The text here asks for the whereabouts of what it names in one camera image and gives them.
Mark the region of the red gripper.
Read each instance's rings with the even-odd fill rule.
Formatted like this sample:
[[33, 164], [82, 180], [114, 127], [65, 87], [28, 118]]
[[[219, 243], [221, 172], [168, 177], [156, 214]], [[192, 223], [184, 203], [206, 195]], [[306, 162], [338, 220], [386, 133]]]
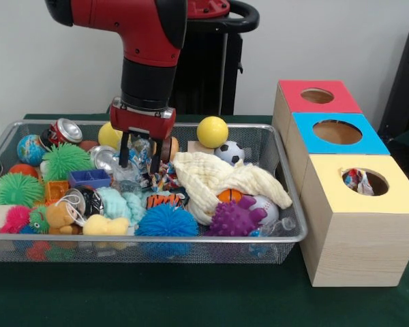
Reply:
[[126, 106], [120, 97], [115, 97], [110, 105], [110, 123], [116, 130], [122, 131], [119, 164], [126, 168], [129, 161], [128, 141], [130, 133], [144, 134], [154, 139], [150, 173], [159, 172], [163, 139], [169, 137], [176, 119], [176, 110], [142, 111]]

